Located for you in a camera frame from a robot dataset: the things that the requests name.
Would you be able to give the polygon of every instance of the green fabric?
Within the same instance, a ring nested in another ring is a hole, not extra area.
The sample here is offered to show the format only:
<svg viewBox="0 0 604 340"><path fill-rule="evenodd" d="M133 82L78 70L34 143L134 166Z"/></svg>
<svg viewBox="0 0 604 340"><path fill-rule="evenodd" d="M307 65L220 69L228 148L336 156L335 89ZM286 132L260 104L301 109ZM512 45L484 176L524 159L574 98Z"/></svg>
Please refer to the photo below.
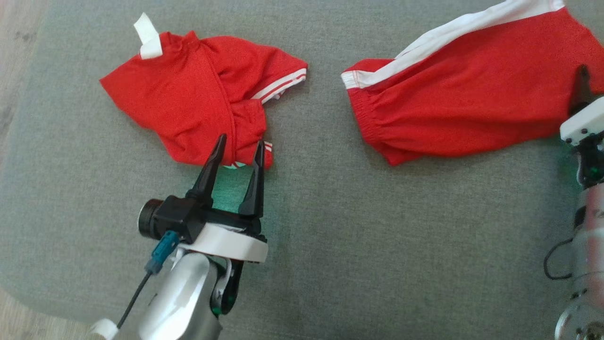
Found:
<svg viewBox="0 0 604 340"><path fill-rule="evenodd" d="M132 23L145 11L160 31L235 35L310 65L266 105L270 253L245 267L221 339L551 338L569 283L547 280L541 261L571 234L567 148L538 140L392 168L363 143L339 78L497 2L53 0L0 172L0 283L36 310L92 322L117 320L143 278L155 243L138 235L140 207L183 195L199 171L173 162L98 83L138 51ZM602 37L603 2L569 6ZM236 206L248 176L220 171L219 207Z"/></svg>

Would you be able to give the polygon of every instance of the white trim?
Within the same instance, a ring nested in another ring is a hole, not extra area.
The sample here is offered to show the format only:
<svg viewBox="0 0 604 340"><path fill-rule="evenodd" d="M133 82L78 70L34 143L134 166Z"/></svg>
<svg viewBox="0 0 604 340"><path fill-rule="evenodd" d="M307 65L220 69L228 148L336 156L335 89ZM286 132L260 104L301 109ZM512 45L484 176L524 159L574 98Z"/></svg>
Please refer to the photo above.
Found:
<svg viewBox="0 0 604 340"><path fill-rule="evenodd" d="M283 91L281 91L281 92L277 93L277 94L276 94L276 95L275 95L273 98L275 98L275 99L281 99L281 96L282 96L284 93L285 93L285 90L283 90Z"/></svg>
<svg viewBox="0 0 604 340"><path fill-rule="evenodd" d="M300 70L290 73L285 77L281 77L274 82L270 83L267 87L256 93L252 99L260 99L262 104L266 103L269 99L281 94L286 89L306 80L306 69L301 68Z"/></svg>
<svg viewBox="0 0 604 340"><path fill-rule="evenodd" d="M399 53L395 60L375 72L352 70L342 73L341 77L346 89L369 87L426 59L464 34L562 8L563 0L507 0L484 11L462 15L424 33Z"/></svg>

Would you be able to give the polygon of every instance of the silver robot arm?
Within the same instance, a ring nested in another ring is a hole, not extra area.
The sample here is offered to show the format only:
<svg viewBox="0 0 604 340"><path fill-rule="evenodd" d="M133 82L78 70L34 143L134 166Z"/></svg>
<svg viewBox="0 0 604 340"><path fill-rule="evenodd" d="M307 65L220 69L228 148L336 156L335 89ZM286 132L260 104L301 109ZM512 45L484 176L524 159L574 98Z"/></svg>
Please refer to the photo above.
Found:
<svg viewBox="0 0 604 340"><path fill-rule="evenodd" d="M583 192L574 218L571 243L573 272L553 277L572 279L571 301L556 326L556 340L604 340L604 97L593 94L582 65L571 97L571 117L560 128L562 140L578 156L577 181Z"/></svg>
<svg viewBox="0 0 604 340"><path fill-rule="evenodd" d="M237 299L243 265L263 263L268 254L261 234L264 210L264 141L258 142L254 172L237 213L213 208L212 190L226 145L222 135L199 177L184 198L149 200L141 209L138 230L159 240L145 266L147 275L116 325L103 319L90 335L114 339L147 280L176 251L174 265L138 327L141 340L216 340L220 315Z"/></svg>
<svg viewBox="0 0 604 340"><path fill-rule="evenodd" d="M237 263L262 263L267 253L266 243L207 223L193 244L179 245L175 264L139 326L141 340L218 339L225 292L239 280Z"/></svg>

